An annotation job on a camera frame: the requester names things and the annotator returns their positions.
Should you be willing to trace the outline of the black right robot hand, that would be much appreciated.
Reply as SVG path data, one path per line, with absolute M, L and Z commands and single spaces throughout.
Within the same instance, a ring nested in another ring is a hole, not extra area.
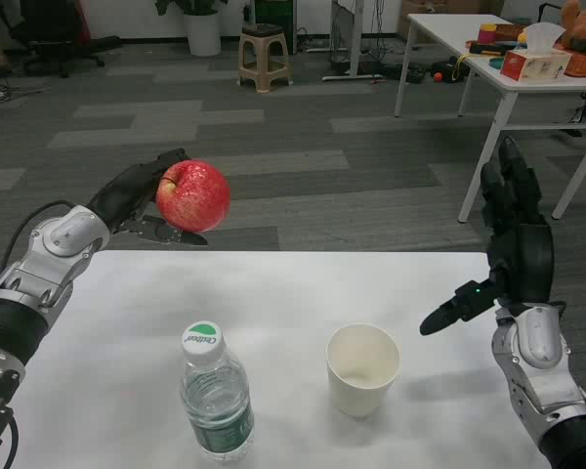
M 471 280 L 421 323 L 423 336 L 439 332 L 458 320 L 469 321 L 493 307 L 510 306 L 517 317 L 529 304 L 550 302 L 554 275 L 552 230 L 541 214 L 542 193 L 534 170 L 523 158 L 516 141 L 507 136 L 498 149 L 499 164 L 481 169 L 481 210 L 492 229 L 486 248 L 488 279 Z

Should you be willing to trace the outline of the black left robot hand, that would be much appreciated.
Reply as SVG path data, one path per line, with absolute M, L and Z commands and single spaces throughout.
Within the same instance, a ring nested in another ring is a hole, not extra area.
M 131 165 L 98 191 L 86 207 L 105 223 L 111 235 L 126 232 L 162 244 L 207 246 L 202 235 L 172 227 L 163 218 L 145 215 L 147 207 L 155 202 L 164 173 L 186 160 L 190 158 L 183 149 L 173 149 L 151 162 Z

